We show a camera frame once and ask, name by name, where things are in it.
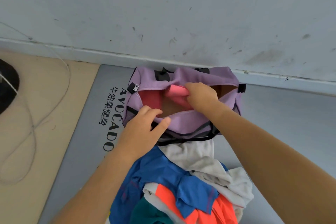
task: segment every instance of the person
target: person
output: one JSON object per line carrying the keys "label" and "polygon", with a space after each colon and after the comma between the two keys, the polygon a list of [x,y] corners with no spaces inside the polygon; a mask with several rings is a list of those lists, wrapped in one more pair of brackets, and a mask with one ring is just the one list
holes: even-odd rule
{"label": "person", "polygon": [[[309,159],[218,101],[216,91],[187,83],[187,101],[226,138],[242,166],[284,223],[335,223],[336,179]],[[149,152],[168,128],[166,117],[144,106],[128,122],[115,149],[107,154],[84,187],[53,223],[105,223],[111,204],[132,164]]]}

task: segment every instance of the teal garment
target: teal garment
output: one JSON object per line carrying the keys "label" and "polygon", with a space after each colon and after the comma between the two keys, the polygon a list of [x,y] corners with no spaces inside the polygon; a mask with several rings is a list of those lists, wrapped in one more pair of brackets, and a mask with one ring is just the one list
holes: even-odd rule
{"label": "teal garment", "polygon": [[130,224],[173,224],[172,220],[167,214],[156,209],[155,206],[148,203],[148,201],[142,197],[142,199],[134,207]]}

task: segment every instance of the white baseboard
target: white baseboard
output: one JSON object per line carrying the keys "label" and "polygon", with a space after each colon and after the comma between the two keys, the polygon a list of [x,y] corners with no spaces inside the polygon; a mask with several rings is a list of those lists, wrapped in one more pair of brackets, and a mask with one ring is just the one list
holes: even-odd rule
{"label": "white baseboard", "polygon": [[[178,66],[187,67],[205,67],[191,63],[183,63],[170,60],[158,60],[134,55],[119,54],[114,52],[104,52],[83,48],[72,48],[69,46],[40,44],[22,40],[12,40],[0,38],[0,49],[17,53],[26,53],[29,55],[56,58],[57,54],[62,59],[77,60],[97,64],[106,64],[114,66],[132,67],[146,66],[153,69],[174,70]],[[261,86],[270,86],[291,90],[302,90],[320,94],[336,95],[336,82],[321,81],[309,78],[300,78],[295,76],[259,73],[232,69],[240,82],[255,84]]]}

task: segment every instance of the orange garment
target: orange garment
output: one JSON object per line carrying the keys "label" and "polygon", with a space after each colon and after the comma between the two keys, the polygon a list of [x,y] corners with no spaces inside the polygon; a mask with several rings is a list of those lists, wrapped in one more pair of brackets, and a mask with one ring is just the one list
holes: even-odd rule
{"label": "orange garment", "polygon": [[195,209],[187,218],[183,218],[175,205],[174,194],[162,184],[157,186],[155,195],[186,224],[238,224],[232,204],[223,196],[214,201],[211,214]]}

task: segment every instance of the wire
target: wire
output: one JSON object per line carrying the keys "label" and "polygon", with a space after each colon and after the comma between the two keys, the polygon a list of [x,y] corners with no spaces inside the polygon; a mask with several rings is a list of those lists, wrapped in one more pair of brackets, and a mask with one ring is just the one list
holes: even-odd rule
{"label": "wire", "polygon": [[[52,53],[53,55],[55,55],[59,60],[61,60],[64,63],[64,65],[66,66],[66,68],[68,70],[68,75],[69,75],[68,86],[66,87],[66,90],[65,90],[64,94],[62,95],[61,99],[51,109],[51,111],[49,111],[42,119],[40,119],[40,121],[36,125],[34,125],[32,113],[31,113],[31,111],[30,111],[30,109],[28,107],[27,100],[21,94],[19,94],[18,91],[13,87],[13,85],[0,73],[0,76],[9,84],[9,86],[15,91],[15,93],[17,94],[17,96],[19,96],[19,98],[22,100],[24,106],[26,107],[26,109],[28,111],[29,119],[30,119],[30,122],[31,122],[31,131],[30,131],[30,133],[26,137],[24,137],[23,140],[20,141],[20,143],[16,147],[14,147],[14,149],[6,156],[6,158],[3,160],[3,162],[0,163],[0,184],[3,184],[3,185],[12,185],[12,184],[16,184],[19,181],[21,181],[29,173],[29,171],[30,171],[30,169],[32,167],[32,164],[34,162],[34,159],[35,159],[36,147],[37,147],[37,140],[36,140],[36,135],[35,135],[35,129],[58,107],[58,105],[64,99],[65,95],[67,94],[67,92],[69,90],[70,80],[71,80],[71,72],[70,72],[70,69],[69,69],[69,65],[67,65],[65,63],[65,61],[59,56],[59,54],[55,50],[49,48],[47,45],[45,45],[42,42],[38,42],[38,41],[34,40],[32,37],[30,37],[30,36],[22,33],[21,31],[17,30],[14,27],[9,26],[6,23],[3,23],[3,22],[0,21],[0,24],[2,24],[4,26],[7,26],[7,27],[9,27],[9,28],[11,28],[13,30],[15,30],[16,32],[20,33],[21,35],[24,35],[31,42],[43,45],[50,53]],[[19,178],[16,178],[16,179],[13,179],[13,180],[6,180],[6,179],[2,178],[2,176],[1,176],[1,170],[2,170],[2,168],[4,166],[4,164],[6,163],[6,161],[8,160],[8,158],[20,147],[20,145],[22,145],[23,142],[25,142],[27,140],[27,138],[30,137],[31,134],[33,135],[34,148],[33,148],[33,155],[32,155],[32,158],[31,158],[31,162],[29,163],[29,168],[27,169],[27,171],[23,175],[19,176]]]}

